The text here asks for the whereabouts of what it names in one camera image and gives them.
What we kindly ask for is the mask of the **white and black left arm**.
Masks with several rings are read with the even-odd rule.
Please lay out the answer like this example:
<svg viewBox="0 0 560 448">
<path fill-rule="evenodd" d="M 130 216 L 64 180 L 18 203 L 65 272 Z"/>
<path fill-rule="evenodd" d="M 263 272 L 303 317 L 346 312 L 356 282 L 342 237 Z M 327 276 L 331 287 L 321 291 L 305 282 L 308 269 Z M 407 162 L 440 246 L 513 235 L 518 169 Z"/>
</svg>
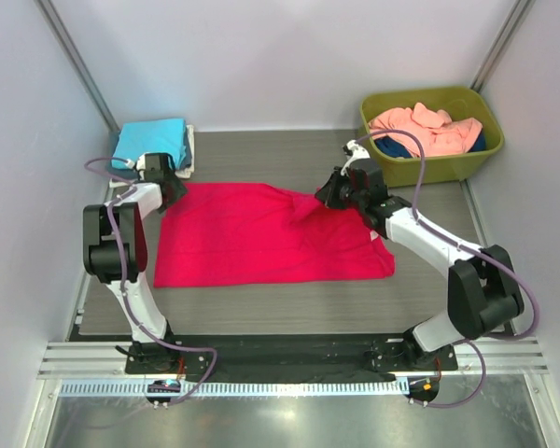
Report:
<svg viewBox="0 0 560 448">
<path fill-rule="evenodd" d="M 170 372 L 182 356 L 173 348 L 174 333 L 147 280 L 143 221 L 155 211 L 165 212 L 187 194 L 187 189 L 167 153 L 147 153 L 137 161 L 123 162 L 137 178 L 112 175 L 127 189 L 108 202 L 83 209 L 83 264 L 87 274 L 115 295 L 129 322 L 131 344 L 116 348 L 126 356 L 126 372 Z"/>
</svg>

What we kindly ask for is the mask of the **olive green plastic bin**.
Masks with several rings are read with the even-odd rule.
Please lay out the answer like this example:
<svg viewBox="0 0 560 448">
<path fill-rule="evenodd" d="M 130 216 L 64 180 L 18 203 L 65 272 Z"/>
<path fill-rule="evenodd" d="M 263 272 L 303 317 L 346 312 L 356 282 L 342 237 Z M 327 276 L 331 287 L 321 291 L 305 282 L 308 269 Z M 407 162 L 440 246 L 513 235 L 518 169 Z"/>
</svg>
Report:
<svg viewBox="0 0 560 448">
<path fill-rule="evenodd" d="M 422 103 L 434 111 L 442 109 L 454 121 L 475 118 L 482 124 L 486 140 L 486 150 L 481 152 L 429 158 L 425 156 L 424 182 L 426 184 L 462 181 L 469 178 L 504 144 L 503 132 L 482 96 L 469 88 L 458 86 L 372 94 L 365 98 L 360 106 L 360 116 L 363 121 L 360 131 L 364 135 L 371 133 L 368 122 L 386 110 L 394 107 L 414 107 L 416 103 Z M 419 141 L 414 135 L 405 131 L 384 130 L 389 130 L 390 133 L 367 138 L 361 145 L 378 161 L 384 173 L 385 183 L 390 188 L 415 185 L 421 166 L 420 152 L 416 144 Z M 395 159 L 382 153 L 375 146 L 374 141 L 384 136 L 389 136 L 404 145 L 413 158 Z"/>
</svg>

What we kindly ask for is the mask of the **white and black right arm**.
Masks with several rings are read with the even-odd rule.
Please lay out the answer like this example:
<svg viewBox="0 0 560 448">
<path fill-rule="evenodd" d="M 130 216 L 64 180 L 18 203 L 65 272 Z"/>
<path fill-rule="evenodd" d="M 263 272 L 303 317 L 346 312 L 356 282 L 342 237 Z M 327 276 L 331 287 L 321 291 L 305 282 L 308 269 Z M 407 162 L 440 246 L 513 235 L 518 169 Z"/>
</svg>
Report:
<svg viewBox="0 0 560 448">
<path fill-rule="evenodd" d="M 508 252 L 472 245 L 425 220 L 410 202 L 389 193 L 374 161 L 335 168 L 315 198 L 329 209 L 357 211 L 369 230 L 408 248 L 446 279 L 446 309 L 402 335 L 407 367 L 421 368 L 445 347 L 486 336 L 524 311 Z"/>
</svg>

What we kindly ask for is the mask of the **red t shirt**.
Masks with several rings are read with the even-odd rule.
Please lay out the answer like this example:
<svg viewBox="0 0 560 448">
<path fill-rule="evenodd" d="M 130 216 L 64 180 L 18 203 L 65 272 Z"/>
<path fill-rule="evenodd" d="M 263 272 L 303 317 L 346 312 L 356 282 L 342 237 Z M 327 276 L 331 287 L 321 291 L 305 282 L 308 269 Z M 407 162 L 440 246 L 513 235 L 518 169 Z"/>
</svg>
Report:
<svg viewBox="0 0 560 448">
<path fill-rule="evenodd" d="M 165 213 L 154 285 L 227 287 L 384 279 L 382 238 L 352 209 L 262 183 L 189 183 Z"/>
</svg>

